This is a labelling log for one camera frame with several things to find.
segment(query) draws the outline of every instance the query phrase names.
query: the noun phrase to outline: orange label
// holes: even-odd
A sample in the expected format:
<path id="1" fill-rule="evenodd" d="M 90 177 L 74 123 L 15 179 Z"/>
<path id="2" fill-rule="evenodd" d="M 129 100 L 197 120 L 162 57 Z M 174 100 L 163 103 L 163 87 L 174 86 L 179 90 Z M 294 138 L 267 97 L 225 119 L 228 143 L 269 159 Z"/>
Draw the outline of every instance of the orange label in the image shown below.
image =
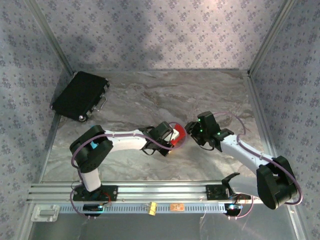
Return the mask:
<path id="1" fill-rule="evenodd" d="M 183 212 L 185 210 L 185 205 L 183 203 L 171 203 L 170 211 L 171 212 Z"/>

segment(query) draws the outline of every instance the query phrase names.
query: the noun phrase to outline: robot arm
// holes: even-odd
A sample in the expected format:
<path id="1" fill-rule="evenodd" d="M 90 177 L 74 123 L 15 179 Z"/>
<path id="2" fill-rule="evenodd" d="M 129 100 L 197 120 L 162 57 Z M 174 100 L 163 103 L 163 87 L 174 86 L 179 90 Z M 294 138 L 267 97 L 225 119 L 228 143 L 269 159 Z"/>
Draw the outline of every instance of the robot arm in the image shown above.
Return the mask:
<path id="1" fill-rule="evenodd" d="M 70 146 L 72 154 L 87 140 L 99 137 L 85 145 L 75 157 L 76 164 L 79 168 L 79 174 L 83 184 L 88 192 L 93 192 L 100 188 L 101 181 L 98 173 L 98 166 L 105 159 L 107 154 L 120 150 L 146 150 L 159 151 L 166 156 L 170 150 L 163 149 L 152 143 L 152 139 L 167 148 L 172 148 L 171 141 L 179 136 L 179 132 L 172 129 L 166 122 L 157 127 L 140 128 L 134 131 L 104 131 L 100 125 L 93 126 L 85 134 L 74 141 Z"/>
<path id="2" fill-rule="evenodd" d="M 237 139 L 237 135 L 229 129 L 220 129 L 210 111 L 203 112 L 197 117 L 198 121 L 189 122 L 186 125 L 186 132 L 199 146 L 208 143 L 212 147 L 211 150 L 216 148 L 220 152 L 234 157 L 256 174 L 256 188 L 250 190 L 251 195 L 258 195 L 270 209 L 278 208 L 297 195 L 298 190 L 293 181 L 295 180 L 294 173 L 286 158 L 262 154 L 252 146 Z M 287 171 L 293 180 L 275 165 Z M 236 189 L 238 193 L 248 194 L 245 184 L 236 184 L 237 187 L 234 187 L 235 183 L 244 179 L 238 177 L 238 175 L 240 174 L 237 172 L 233 173 L 222 180 L 222 183 L 229 189 L 230 193 L 233 193 L 233 189 Z"/>

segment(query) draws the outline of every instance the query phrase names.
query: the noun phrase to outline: black mounting plate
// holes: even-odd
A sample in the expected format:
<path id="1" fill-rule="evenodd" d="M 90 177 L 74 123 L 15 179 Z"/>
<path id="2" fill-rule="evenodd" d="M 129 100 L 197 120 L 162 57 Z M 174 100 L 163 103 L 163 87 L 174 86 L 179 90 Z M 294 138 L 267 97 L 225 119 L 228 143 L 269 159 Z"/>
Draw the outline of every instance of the black mounting plate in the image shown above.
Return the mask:
<path id="1" fill-rule="evenodd" d="M 226 200 L 229 197 L 228 189 L 222 184 L 206 185 L 206 199 L 210 200 Z"/>
<path id="2" fill-rule="evenodd" d="M 86 187 L 79 186 L 74 190 L 73 201 L 75 202 L 109 202 L 108 196 L 112 202 L 117 200 L 118 186 L 102 185 L 92 192 L 87 191 Z"/>

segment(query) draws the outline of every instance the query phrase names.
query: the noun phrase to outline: cable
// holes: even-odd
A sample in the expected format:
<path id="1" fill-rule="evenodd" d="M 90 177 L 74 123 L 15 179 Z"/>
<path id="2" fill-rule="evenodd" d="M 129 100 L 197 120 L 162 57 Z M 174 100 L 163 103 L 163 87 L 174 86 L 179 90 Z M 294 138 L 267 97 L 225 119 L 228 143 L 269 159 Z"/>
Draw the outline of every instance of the cable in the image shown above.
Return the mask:
<path id="1" fill-rule="evenodd" d="M 237 218 L 237 219 L 242 219 L 242 218 L 244 218 L 245 216 L 247 216 L 247 215 L 251 212 L 251 210 L 252 210 L 253 208 L 254 208 L 254 196 L 251 196 L 251 205 L 250 205 L 249 210 L 248 210 L 245 214 L 239 216 L 239 215 L 241 214 L 241 211 L 240 211 L 239 214 L 238 214 L 238 216 L 236 216 L 235 218 Z"/>
<path id="2" fill-rule="evenodd" d="M 246 201 L 247 201 L 247 200 L 246 200 L 246 195 L 244 195 L 244 194 L 242 194 L 242 193 L 237 194 L 237 198 L 236 198 L 236 200 L 235 200 L 234 204 L 237 204 L 237 202 L 238 202 L 238 200 L 239 200 L 240 196 L 242 196 L 242 197 L 243 197 L 243 199 L 244 199 L 244 204 L 246 204 L 246 203 L 247 203 L 247 202 L 246 202 Z"/>
<path id="3" fill-rule="evenodd" d="M 177 122 L 170 122 L 170 124 L 177 124 L 179 125 L 180 127 L 183 128 L 184 130 L 184 134 L 185 134 L 185 137 L 183 139 L 183 142 L 181 143 L 180 146 L 175 146 L 175 147 L 166 147 L 166 146 L 163 146 L 159 143 L 157 143 L 155 140 L 153 140 L 152 138 L 146 136 L 146 135 L 143 135 L 143 134 L 139 134 L 139 133 L 119 133 L 119 134 L 100 134 L 100 135 L 97 135 L 97 136 L 94 136 L 92 138 L 90 138 L 89 140 L 85 141 L 83 144 L 81 144 L 73 153 L 72 155 L 72 158 L 71 158 L 71 165 L 76 168 L 78 170 L 78 175 L 81 179 L 81 181 L 83 181 L 82 177 L 81 177 L 81 174 L 80 174 L 80 171 L 79 171 L 79 167 L 75 165 L 75 158 L 76 158 L 76 155 L 80 152 L 80 150 L 86 146 L 87 144 L 91 143 L 93 140 L 96 140 L 96 139 L 99 139 L 99 138 L 103 138 L 103 137 L 116 137 L 116 138 L 125 138 L 125 137 L 139 137 L 139 138 L 144 138 L 144 139 L 147 139 L 149 141 L 151 141 L 152 143 L 156 144 L 157 146 L 163 148 L 163 149 L 166 149 L 166 150 L 173 150 L 173 149 L 179 149 L 179 148 L 182 148 L 185 143 L 186 143 L 186 139 L 187 139 L 187 131 L 185 130 L 185 128 L 183 126 L 181 126 L 179 123 Z"/>
<path id="4" fill-rule="evenodd" d="M 242 147 L 242 148 L 243 148 L 244 150 L 246 150 L 248 153 L 250 153 L 250 154 L 252 154 L 252 155 L 254 155 L 254 156 L 258 157 L 258 158 L 261 157 L 258 153 L 250 150 L 249 148 L 247 148 L 246 146 L 244 146 L 244 145 L 240 142 L 240 136 L 246 135 L 247 129 L 246 129 L 246 126 L 245 126 L 244 122 L 243 122 L 238 116 L 236 116 L 235 114 L 233 114 L 233 113 L 231 113 L 231 112 L 228 112 L 228 111 L 216 112 L 216 113 L 214 113 L 214 115 L 215 115 L 215 114 L 230 115 L 230 116 L 235 117 L 235 118 L 241 123 L 241 125 L 242 125 L 242 127 L 243 127 L 243 133 L 240 133 L 239 135 L 236 136 L 236 142 L 239 144 L 240 147 Z M 287 205 L 293 205 L 293 206 L 299 205 L 299 204 L 302 202 L 302 200 L 303 200 L 304 197 L 303 197 L 302 189 L 301 189 L 298 181 L 295 179 L 295 177 L 292 176 L 292 175 L 290 174 L 290 172 L 288 172 L 284 167 L 282 167 L 282 166 L 279 165 L 278 163 L 274 162 L 272 159 L 269 159 L 269 158 L 267 158 L 267 157 L 265 157 L 265 156 L 262 156 L 261 159 L 267 161 L 268 163 L 271 163 L 271 164 L 275 165 L 277 168 L 279 168 L 281 171 L 283 171 L 283 172 L 291 179 L 291 181 L 293 181 L 293 183 L 294 183 L 297 191 L 299 192 L 299 198 L 298 198 L 298 200 L 295 201 L 295 202 L 286 202 L 285 204 L 287 204 Z"/>
<path id="5" fill-rule="evenodd" d="M 79 214 L 80 216 L 82 217 L 85 217 L 87 219 L 89 219 L 90 217 L 89 216 L 86 216 L 85 214 L 83 214 L 82 212 L 79 212 L 78 209 L 76 208 L 75 204 L 74 204 L 74 200 L 73 200 L 73 197 L 74 197 L 74 193 L 75 193 L 75 189 L 78 188 L 78 187 L 81 187 L 83 184 L 79 184 L 77 186 L 75 186 L 72 191 L 70 192 L 70 203 L 72 205 L 72 208 L 75 210 L 75 212 L 77 214 Z"/>
<path id="6" fill-rule="evenodd" d="M 106 193 L 106 192 L 103 192 L 102 194 L 103 194 L 103 195 L 106 195 L 106 196 L 108 197 L 108 202 L 105 202 L 105 203 L 103 203 L 102 205 L 106 205 L 106 204 L 110 203 L 110 206 L 111 206 L 111 205 L 112 205 L 112 202 L 111 202 L 111 198 L 110 198 L 109 194 Z"/>
<path id="7" fill-rule="evenodd" d="M 170 139 L 169 139 L 169 143 L 171 142 L 171 140 L 172 140 L 172 136 L 174 135 L 174 131 L 172 131 L 172 133 L 171 133 L 171 135 L 170 135 Z"/>
<path id="8" fill-rule="evenodd" d="M 71 183 L 71 189 L 72 189 L 72 190 L 74 190 L 74 189 L 75 189 L 75 188 L 74 188 L 74 187 L 72 187 L 72 186 L 73 186 L 73 184 L 74 184 L 74 183 L 76 183 L 76 182 L 79 182 L 79 181 L 73 181 L 73 182 Z"/>
<path id="9" fill-rule="evenodd" d="M 213 151 L 213 150 L 215 149 L 214 147 L 211 148 L 211 149 L 207 149 L 207 148 L 204 148 L 204 147 L 202 147 L 202 146 L 200 146 L 200 145 L 199 145 L 199 147 L 202 148 L 202 149 L 204 149 L 204 150 L 207 150 L 207 151 Z"/>

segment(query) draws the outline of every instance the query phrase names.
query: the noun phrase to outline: metal frame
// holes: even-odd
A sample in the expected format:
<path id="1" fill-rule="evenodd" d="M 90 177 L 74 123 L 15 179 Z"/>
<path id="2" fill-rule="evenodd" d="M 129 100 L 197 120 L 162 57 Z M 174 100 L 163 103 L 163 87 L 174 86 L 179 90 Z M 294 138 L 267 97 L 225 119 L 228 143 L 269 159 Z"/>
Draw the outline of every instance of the metal frame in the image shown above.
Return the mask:
<path id="1" fill-rule="evenodd" d="M 49 44 L 51 45 L 53 51 L 55 52 L 56 56 L 60 60 L 62 66 L 65 70 L 72 75 L 72 67 L 67 60 L 66 55 L 64 54 L 62 48 L 60 47 L 58 40 L 56 39 L 54 33 L 52 32 L 44 14 L 42 13 L 38 3 L 35 0 L 24 0 L 27 4 L 28 8 L 30 9 L 32 15 L 34 16 L 36 22 L 39 24 L 43 34 L 45 35 L 46 39 L 48 40 Z"/>
<path id="2" fill-rule="evenodd" d="M 249 77 L 248 73 L 244 72 L 243 78 L 263 149 L 268 155 L 278 156 L 277 150 L 275 148 L 275 142 L 268 127 L 269 125 L 267 122 L 267 117 L 263 112 L 262 103 L 259 99 L 257 87 L 254 84 L 253 80 Z"/>
<path id="3" fill-rule="evenodd" d="M 29 238 L 29 235 L 31 233 L 31 228 L 33 225 L 33 222 L 31 221 L 31 216 L 33 213 L 33 210 L 35 208 L 34 203 L 26 204 L 24 206 L 22 217 L 20 219 L 20 223 L 18 226 L 18 232 L 16 240 L 27 240 Z"/>
<path id="4" fill-rule="evenodd" d="M 285 0 L 280 10 L 275 17 L 275 21 L 271 25 L 266 37 L 264 38 L 263 43 L 260 46 L 257 54 L 255 55 L 250 67 L 249 67 L 249 75 L 253 77 L 257 71 L 263 60 L 265 59 L 269 49 L 271 48 L 272 44 L 274 43 L 278 33 L 280 32 L 284 22 L 286 21 L 289 13 L 291 12 L 292 8 L 295 6 L 297 0 Z"/>
<path id="5" fill-rule="evenodd" d="M 60 214 L 74 214 L 75 210 L 70 204 L 59 204 Z M 83 211 L 81 205 L 75 204 L 76 209 L 83 214 L 147 214 L 150 204 L 141 203 L 113 203 L 102 207 L 101 211 Z M 224 203 L 183 203 L 183 210 L 171 210 L 170 203 L 157 203 L 155 214 L 225 214 L 227 210 Z"/>
<path id="6" fill-rule="evenodd" d="M 44 178 L 45 172 L 46 172 L 46 168 L 47 168 L 48 160 L 49 160 L 50 153 L 52 150 L 52 146 L 54 145 L 55 138 L 57 135 L 60 119 L 61 119 L 61 115 L 55 113 L 54 117 L 53 117 L 53 121 L 52 121 L 52 128 L 53 129 L 52 129 L 52 131 L 50 131 L 49 136 L 47 138 L 50 140 L 50 142 L 48 144 L 48 151 L 45 155 L 44 164 L 43 164 L 42 171 L 41 171 L 41 174 L 39 177 L 39 183 L 41 183 L 42 179 Z"/>
<path id="7" fill-rule="evenodd" d="M 231 199 L 207 200 L 206 185 L 221 185 L 221 181 L 110 181 L 102 184 L 118 186 L 116 203 L 121 204 L 146 204 L 150 202 L 231 204 L 233 202 Z M 33 184 L 29 189 L 27 203 L 69 203 L 71 185 L 72 182 Z M 254 202 L 256 204 L 262 203 L 258 198 Z"/>

